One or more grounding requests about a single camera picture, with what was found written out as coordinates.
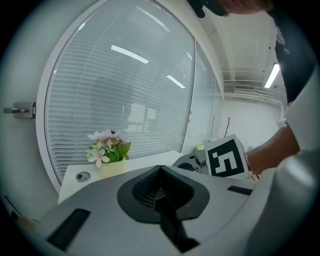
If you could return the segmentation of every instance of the flower pot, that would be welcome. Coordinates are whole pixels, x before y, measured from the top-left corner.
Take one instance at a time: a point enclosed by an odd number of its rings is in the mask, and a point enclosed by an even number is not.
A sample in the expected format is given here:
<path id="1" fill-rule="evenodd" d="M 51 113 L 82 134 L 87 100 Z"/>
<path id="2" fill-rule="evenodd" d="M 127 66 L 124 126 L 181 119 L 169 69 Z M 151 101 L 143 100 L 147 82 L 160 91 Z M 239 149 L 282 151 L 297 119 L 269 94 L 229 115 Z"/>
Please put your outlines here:
<path id="1" fill-rule="evenodd" d="M 99 169 L 100 175 L 104 178 L 109 178 L 127 172 L 127 161 L 123 158 L 119 162 L 102 163 Z"/>

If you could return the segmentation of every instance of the white table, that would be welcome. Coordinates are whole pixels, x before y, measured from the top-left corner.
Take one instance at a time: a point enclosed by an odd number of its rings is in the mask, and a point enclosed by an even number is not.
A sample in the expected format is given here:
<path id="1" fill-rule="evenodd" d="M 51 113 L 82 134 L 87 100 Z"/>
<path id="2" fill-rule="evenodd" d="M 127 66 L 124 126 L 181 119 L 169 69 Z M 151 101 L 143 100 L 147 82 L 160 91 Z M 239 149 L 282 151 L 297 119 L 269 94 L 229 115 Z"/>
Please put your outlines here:
<path id="1" fill-rule="evenodd" d="M 149 166 L 167 165 L 172 166 L 178 158 L 182 157 L 183 154 L 177 151 L 169 151 L 160 154 L 149 155 L 145 157 L 130 159 L 127 162 L 126 171 L 130 172 L 136 169 L 141 169 Z M 91 174 L 89 180 L 81 183 L 76 180 L 78 173 L 88 172 Z M 84 165 L 68 165 L 63 183 L 61 185 L 58 204 L 72 196 L 74 193 L 89 185 L 92 182 L 96 182 L 104 179 L 100 176 L 99 170 L 95 164 L 84 164 Z"/>

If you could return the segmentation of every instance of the black vent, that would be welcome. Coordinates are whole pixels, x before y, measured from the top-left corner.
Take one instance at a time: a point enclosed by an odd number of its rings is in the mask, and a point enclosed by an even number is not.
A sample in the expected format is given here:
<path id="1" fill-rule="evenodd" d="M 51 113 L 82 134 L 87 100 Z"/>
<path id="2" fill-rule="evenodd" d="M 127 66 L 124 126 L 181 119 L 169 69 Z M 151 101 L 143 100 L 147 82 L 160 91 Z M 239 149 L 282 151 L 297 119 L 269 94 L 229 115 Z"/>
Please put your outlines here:
<path id="1" fill-rule="evenodd" d="M 175 211 L 189 202 L 195 193 L 190 185 L 160 169 L 138 182 L 132 194 L 140 204 L 154 209 L 160 187 Z"/>

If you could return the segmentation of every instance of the window blind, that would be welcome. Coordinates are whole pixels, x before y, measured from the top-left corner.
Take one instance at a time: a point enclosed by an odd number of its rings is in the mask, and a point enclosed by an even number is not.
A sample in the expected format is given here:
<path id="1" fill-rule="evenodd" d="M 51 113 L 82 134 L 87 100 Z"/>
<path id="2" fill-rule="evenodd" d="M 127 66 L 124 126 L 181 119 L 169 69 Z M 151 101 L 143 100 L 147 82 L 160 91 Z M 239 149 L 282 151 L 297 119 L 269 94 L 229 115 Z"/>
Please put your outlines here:
<path id="1" fill-rule="evenodd" d="M 52 71 L 45 134 L 60 182 L 88 164 L 87 135 L 124 131 L 131 158 L 181 151 L 194 74 L 195 39 L 145 0 L 110 0 L 75 31 Z"/>

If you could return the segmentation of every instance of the ceiling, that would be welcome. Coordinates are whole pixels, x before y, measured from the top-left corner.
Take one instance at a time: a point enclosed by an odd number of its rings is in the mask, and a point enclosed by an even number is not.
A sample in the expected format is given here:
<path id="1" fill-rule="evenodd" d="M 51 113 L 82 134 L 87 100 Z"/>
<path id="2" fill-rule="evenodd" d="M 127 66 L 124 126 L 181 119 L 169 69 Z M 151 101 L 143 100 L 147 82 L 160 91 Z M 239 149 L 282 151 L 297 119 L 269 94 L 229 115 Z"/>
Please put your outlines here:
<path id="1" fill-rule="evenodd" d="M 206 7 L 203 10 L 205 18 L 199 21 L 218 55 L 225 85 L 263 87 L 277 62 L 277 29 L 273 19 L 266 12 L 219 17 Z M 280 72 L 270 90 L 286 100 Z"/>

